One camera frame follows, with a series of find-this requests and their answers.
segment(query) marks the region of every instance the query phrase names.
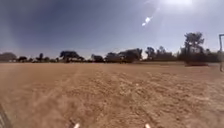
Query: sunlight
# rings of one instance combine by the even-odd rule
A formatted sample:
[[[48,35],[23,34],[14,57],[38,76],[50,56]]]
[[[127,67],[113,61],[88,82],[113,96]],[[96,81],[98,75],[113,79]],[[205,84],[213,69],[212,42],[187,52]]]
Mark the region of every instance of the sunlight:
[[[164,4],[172,6],[191,6],[193,0],[163,0]]]

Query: light pole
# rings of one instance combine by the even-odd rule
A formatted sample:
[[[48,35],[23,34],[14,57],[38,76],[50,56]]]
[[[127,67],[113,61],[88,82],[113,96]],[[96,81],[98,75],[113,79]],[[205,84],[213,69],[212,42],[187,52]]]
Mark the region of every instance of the light pole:
[[[223,47],[222,47],[222,37],[224,36],[224,34],[219,34],[219,43],[220,43],[220,71],[223,72],[223,55],[222,55],[222,51],[223,51]]]

